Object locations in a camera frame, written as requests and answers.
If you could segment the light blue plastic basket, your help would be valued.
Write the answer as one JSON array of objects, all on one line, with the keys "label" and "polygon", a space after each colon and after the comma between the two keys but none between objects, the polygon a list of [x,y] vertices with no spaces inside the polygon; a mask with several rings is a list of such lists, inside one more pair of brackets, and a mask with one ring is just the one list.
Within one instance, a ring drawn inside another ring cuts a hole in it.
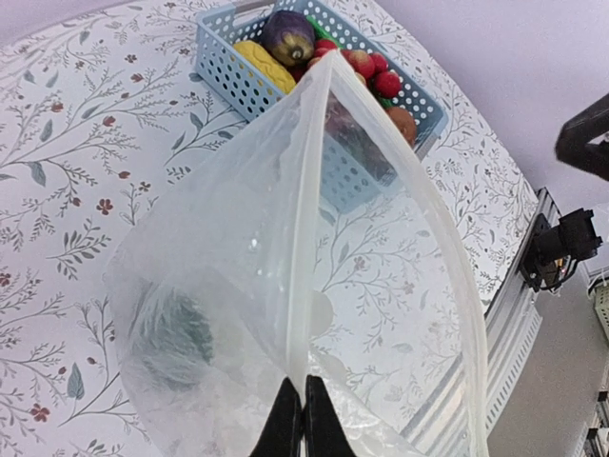
[{"label": "light blue plastic basket", "polygon": [[[387,50],[365,37],[321,1],[274,1],[268,15],[237,23],[238,15],[262,6],[262,2],[255,1],[203,11],[197,16],[197,73],[246,120],[252,121],[265,113],[286,93],[247,62],[233,46],[245,40],[261,45],[262,29],[273,12],[296,11],[312,15],[338,39],[341,49],[378,52],[386,58],[389,76],[399,77],[400,90],[391,98],[378,96],[375,89],[371,91],[385,109],[400,107],[413,116],[417,125],[413,150],[420,158],[429,152],[447,125],[448,115],[422,86],[390,59]],[[374,149],[370,140],[349,129],[344,121],[332,118],[324,139],[323,198],[339,212],[348,213],[381,193],[390,193],[397,186],[396,171]]]}]

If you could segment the aluminium front rail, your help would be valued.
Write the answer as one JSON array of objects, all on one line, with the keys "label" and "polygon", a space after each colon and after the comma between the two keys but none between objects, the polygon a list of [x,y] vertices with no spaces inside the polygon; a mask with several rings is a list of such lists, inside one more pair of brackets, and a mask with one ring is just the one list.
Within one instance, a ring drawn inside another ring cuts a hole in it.
[{"label": "aluminium front rail", "polygon": [[[485,431],[491,433],[519,381],[536,341],[542,318],[535,303],[538,294],[519,272],[525,245],[521,245],[499,291],[485,314],[488,349]],[[457,399],[463,376],[452,364],[442,377],[444,387],[415,413],[401,435],[428,456],[467,454],[467,420]]]}]

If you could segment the red cherry tomato cluster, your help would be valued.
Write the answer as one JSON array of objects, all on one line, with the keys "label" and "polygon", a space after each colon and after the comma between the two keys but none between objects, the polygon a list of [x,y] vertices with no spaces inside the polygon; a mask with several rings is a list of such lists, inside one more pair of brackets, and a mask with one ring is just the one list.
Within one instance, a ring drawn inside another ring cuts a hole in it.
[{"label": "red cherry tomato cluster", "polygon": [[366,52],[365,50],[340,49],[336,43],[329,39],[319,39],[314,43],[312,55],[306,59],[305,52],[299,47],[288,48],[280,53],[280,61],[287,68],[288,73],[294,80],[295,86],[322,57],[331,50],[338,50],[347,63],[354,69],[356,76],[371,89],[377,91],[377,95],[391,98],[400,90],[400,79],[398,76],[389,76],[388,61],[378,52]]}]

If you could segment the floral patterned tablecloth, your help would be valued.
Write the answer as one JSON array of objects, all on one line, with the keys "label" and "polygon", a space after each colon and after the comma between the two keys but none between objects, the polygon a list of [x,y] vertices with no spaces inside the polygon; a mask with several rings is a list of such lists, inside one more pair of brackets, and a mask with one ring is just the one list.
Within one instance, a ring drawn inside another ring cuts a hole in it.
[{"label": "floral patterned tablecloth", "polygon": [[[137,1],[1,51],[1,452],[153,456],[101,277],[159,196],[244,126],[195,73],[208,1]],[[470,456],[461,324],[406,194],[323,209],[315,348],[419,452]]]}]

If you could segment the purple eggplant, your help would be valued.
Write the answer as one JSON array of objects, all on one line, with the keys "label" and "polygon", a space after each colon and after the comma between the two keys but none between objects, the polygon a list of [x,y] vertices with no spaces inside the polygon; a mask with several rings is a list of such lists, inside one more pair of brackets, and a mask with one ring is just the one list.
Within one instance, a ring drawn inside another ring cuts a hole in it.
[{"label": "purple eggplant", "polygon": [[315,32],[302,13],[277,10],[266,21],[260,44],[285,67],[299,67],[313,57]]}]

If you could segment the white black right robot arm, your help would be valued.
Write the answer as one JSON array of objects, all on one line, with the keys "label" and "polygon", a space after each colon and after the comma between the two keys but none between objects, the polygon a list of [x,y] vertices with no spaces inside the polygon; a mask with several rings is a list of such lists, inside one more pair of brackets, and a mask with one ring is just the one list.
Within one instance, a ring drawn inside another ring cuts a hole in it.
[{"label": "white black right robot arm", "polygon": [[[608,97],[603,96],[563,124],[555,144],[562,163],[606,181],[608,179]],[[518,272],[534,290],[556,291],[576,272],[580,262],[598,254],[590,209],[577,209],[551,226],[544,214],[534,220]]]}]

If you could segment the clear zip top bag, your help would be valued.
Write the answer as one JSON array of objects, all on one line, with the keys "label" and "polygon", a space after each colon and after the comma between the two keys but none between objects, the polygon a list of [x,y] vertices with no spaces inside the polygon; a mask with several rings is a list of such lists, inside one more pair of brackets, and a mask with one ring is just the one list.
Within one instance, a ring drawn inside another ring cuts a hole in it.
[{"label": "clear zip top bag", "polygon": [[[324,139],[338,118],[363,134],[396,171],[398,186],[348,213],[321,195]],[[302,403],[305,381],[324,380],[356,456],[428,456],[371,408],[315,348],[334,305],[316,285],[323,209],[348,215],[406,194],[442,258],[442,278],[461,324],[464,412],[473,454],[485,431],[486,330],[461,237],[420,160],[338,52],[295,90],[163,195],[126,236],[104,281],[123,385],[164,456],[249,456],[279,387],[289,378]],[[175,288],[200,304],[214,358],[192,389],[156,388],[132,350],[129,329],[152,287]]]}]

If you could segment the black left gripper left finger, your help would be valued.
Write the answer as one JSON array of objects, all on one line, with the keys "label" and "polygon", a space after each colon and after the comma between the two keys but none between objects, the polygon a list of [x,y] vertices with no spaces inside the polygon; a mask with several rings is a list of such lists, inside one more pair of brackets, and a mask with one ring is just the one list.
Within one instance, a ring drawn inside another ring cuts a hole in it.
[{"label": "black left gripper left finger", "polygon": [[279,387],[263,430],[250,457],[299,457],[302,440],[302,403],[289,378]]}]

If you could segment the yellow corn cob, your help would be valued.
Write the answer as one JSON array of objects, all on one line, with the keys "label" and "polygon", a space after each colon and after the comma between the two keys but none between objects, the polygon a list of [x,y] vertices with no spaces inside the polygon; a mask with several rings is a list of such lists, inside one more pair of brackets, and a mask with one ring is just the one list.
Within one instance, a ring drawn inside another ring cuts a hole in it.
[{"label": "yellow corn cob", "polygon": [[263,46],[254,41],[245,40],[237,42],[233,48],[281,92],[290,93],[295,88],[296,81],[291,73]]}]

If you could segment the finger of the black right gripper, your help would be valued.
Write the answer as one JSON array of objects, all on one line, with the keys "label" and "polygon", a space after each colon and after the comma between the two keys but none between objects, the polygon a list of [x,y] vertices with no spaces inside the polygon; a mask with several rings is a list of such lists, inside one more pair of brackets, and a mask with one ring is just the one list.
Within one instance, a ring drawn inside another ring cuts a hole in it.
[{"label": "finger of the black right gripper", "polygon": [[557,159],[575,169],[608,180],[608,95],[571,118],[561,128],[555,145]]}]

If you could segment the green leafy vegetable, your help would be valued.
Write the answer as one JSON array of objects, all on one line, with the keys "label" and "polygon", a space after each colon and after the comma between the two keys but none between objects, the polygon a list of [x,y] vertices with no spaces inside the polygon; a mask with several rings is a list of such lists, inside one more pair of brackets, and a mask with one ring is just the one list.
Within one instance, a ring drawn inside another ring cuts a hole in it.
[{"label": "green leafy vegetable", "polygon": [[312,15],[308,15],[306,17],[306,19],[311,24],[317,40],[329,41],[329,42],[332,42],[338,49],[341,48],[341,45],[339,44],[338,39],[333,38],[331,36],[330,32],[327,31],[323,26],[321,26]]}]

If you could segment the green bell pepper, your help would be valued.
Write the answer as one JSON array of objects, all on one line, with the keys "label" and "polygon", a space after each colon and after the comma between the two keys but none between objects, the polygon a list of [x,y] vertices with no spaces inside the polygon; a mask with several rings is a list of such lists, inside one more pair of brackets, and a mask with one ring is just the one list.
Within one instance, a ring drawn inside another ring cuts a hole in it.
[{"label": "green bell pepper", "polygon": [[200,304],[175,288],[152,287],[143,294],[129,336],[137,362],[158,389],[194,388],[214,358],[212,331]]}]

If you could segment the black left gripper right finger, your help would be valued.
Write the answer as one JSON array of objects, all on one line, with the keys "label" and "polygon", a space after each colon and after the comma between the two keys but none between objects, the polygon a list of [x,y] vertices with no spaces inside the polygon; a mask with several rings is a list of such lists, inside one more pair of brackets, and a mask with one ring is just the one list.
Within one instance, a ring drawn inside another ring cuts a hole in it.
[{"label": "black left gripper right finger", "polygon": [[304,442],[309,457],[356,456],[319,376],[308,375],[305,381]]}]

